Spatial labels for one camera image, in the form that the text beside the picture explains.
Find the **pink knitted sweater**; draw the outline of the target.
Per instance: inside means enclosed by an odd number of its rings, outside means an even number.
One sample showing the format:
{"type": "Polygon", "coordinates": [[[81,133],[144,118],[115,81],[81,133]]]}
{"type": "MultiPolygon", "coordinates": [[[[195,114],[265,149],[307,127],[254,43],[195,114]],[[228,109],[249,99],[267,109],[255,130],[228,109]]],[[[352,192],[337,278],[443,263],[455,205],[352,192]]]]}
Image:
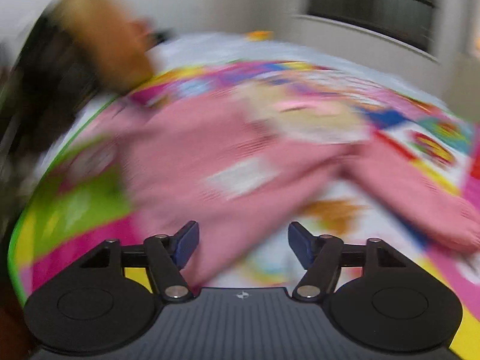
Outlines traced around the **pink knitted sweater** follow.
{"type": "Polygon", "coordinates": [[[142,236],[198,222],[200,242],[183,275],[204,284],[280,228],[336,176],[346,176],[446,247],[479,249],[479,213],[444,192],[385,141],[318,145],[281,136],[247,118],[226,94],[161,111],[114,103],[91,124],[101,141],[75,173],[110,165],[142,236]]]}

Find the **colourful cartoon play mat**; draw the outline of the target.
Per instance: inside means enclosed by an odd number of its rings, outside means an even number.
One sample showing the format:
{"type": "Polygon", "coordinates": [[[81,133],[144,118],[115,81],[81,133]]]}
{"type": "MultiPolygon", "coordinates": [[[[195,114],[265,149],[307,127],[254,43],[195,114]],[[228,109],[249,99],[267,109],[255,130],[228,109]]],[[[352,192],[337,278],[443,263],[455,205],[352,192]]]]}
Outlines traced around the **colourful cartoon play mat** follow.
{"type": "Polygon", "coordinates": [[[450,286],[464,307],[451,344],[479,357],[479,255],[431,240],[441,206],[479,215],[479,126],[331,67],[240,61],[179,67],[100,106],[41,174],[13,232],[16,295],[108,239],[141,243],[200,226],[192,287],[287,287],[302,271],[287,223],[348,243],[380,237],[450,286]]]}

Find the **white bed sheet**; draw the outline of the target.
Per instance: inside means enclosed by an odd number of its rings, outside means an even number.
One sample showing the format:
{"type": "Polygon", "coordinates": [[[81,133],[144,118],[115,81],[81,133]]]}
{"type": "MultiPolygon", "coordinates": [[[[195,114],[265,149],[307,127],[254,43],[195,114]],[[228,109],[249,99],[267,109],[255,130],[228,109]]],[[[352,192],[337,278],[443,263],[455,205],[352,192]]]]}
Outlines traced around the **white bed sheet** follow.
{"type": "Polygon", "coordinates": [[[342,70],[372,80],[403,95],[444,110],[448,105],[396,73],[366,67],[345,58],[328,55],[308,46],[281,41],[249,41],[243,35],[191,33],[163,42],[148,52],[158,71],[186,65],[222,64],[235,60],[300,61],[342,70]]]}

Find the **person's bare leg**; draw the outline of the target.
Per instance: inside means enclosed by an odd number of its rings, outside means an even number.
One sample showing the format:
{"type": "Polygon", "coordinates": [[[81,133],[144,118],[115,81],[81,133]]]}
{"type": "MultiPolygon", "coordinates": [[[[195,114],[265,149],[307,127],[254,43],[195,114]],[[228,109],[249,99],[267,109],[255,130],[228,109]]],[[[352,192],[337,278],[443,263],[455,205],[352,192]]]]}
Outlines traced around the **person's bare leg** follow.
{"type": "Polygon", "coordinates": [[[154,76],[148,26],[121,0],[58,0],[53,13],[86,53],[102,86],[125,94],[154,76]]]}

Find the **small orange toy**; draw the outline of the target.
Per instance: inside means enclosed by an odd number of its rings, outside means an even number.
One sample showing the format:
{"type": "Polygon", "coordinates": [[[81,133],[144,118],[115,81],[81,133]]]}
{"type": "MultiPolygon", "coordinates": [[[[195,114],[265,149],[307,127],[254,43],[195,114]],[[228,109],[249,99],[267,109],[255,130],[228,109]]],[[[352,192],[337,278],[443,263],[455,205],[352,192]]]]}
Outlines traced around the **small orange toy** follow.
{"type": "Polygon", "coordinates": [[[246,34],[248,41],[270,41],[274,38],[272,31],[257,30],[246,34]]]}

